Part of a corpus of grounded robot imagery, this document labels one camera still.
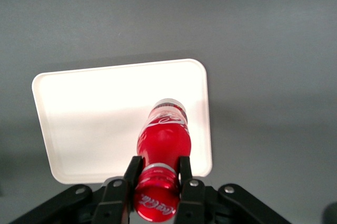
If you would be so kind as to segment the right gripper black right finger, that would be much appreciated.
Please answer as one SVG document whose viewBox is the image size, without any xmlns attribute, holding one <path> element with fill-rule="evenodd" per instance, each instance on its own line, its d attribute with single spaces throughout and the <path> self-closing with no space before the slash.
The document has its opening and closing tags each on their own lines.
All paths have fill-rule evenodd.
<svg viewBox="0 0 337 224">
<path fill-rule="evenodd" d="M 175 214 L 175 224 L 197 224 L 205 222 L 205 185 L 192 176 L 189 157 L 180 157 L 181 199 Z"/>
</svg>

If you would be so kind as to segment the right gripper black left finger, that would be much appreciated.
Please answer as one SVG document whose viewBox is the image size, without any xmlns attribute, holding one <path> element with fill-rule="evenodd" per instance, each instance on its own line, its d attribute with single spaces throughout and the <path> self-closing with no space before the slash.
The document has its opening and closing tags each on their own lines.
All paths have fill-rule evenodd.
<svg viewBox="0 0 337 224">
<path fill-rule="evenodd" d="M 114 178 L 105 186 L 91 223 L 129 223 L 134 189 L 143 167 L 142 157 L 132 157 L 122 178 Z"/>
</svg>

